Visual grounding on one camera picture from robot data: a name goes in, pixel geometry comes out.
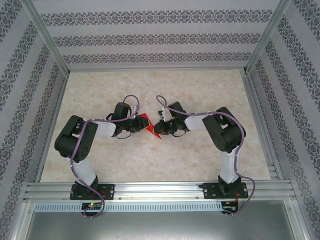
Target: patterned wallpaper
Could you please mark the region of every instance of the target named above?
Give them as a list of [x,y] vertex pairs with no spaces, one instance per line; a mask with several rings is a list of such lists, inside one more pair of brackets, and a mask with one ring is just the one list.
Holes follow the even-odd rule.
[[244,67],[278,0],[35,0],[71,70]]
[[37,174],[65,80],[18,0],[0,1],[0,239]]
[[251,78],[286,179],[312,239],[320,239],[320,7],[294,0]]

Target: enclosure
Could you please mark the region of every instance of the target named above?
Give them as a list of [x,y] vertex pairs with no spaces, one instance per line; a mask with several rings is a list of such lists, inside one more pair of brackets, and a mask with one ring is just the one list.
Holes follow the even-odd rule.
[[[0,239],[320,239],[319,4],[1,0]],[[128,94],[152,124],[158,94],[187,113],[227,107],[246,130],[246,209],[224,216],[234,199],[199,187],[221,168],[208,132],[142,130],[94,140],[113,200],[84,219],[54,142],[71,115],[103,119]]]

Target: black bracket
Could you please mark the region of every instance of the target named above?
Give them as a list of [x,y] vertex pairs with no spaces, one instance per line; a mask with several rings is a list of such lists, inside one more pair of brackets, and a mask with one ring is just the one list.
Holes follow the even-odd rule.
[[[104,200],[113,200],[115,195],[114,184],[98,184],[96,191],[100,193]],[[88,196],[81,194],[79,191],[79,184],[73,184],[71,187],[70,200],[100,200],[97,194]]]
[[240,182],[233,191],[227,193],[223,193],[220,190],[218,182],[206,182],[199,185],[199,188],[203,189],[204,199],[235,199],[237,193],[239,199],[247,199],[249,197],[247,185],[244,182]]

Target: marble-patterned floor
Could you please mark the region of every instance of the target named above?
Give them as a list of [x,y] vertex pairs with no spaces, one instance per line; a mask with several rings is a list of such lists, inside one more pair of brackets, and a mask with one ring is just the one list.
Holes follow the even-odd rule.
[[[128,94],[138,96],[140,113],[153,124],[161,105],[179,101],[187,113],[215,111],[222,106],[244,126],[247,136],[240,173],[256,180],[270,179],[257,129],[238,70],[127,71],[71,73],[54,129],[41,182],[73,182],[70,163],[54,149],[54,141],[71,115],[105,118]],[[131,106],[134,98],[128,98]],[[183,137],[162,136],[143,130],[119,140],[96,137],[89,159],[100,182],[210,181],[217,180],[220,154],[205,130]]]

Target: red cloth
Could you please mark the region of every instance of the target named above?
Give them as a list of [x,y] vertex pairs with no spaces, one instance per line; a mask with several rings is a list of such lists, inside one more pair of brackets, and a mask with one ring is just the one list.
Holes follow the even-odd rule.
[[146,113],[142,113],[141,117],[148,119],[149,121],[149,126],[146,128],[150,133],[152,133],[153,135],[156,135],[158,138],[162,139],[159,134],[154,132],[154,125],[152,124],[152,122],[150,121],[149,117],[147,116]]

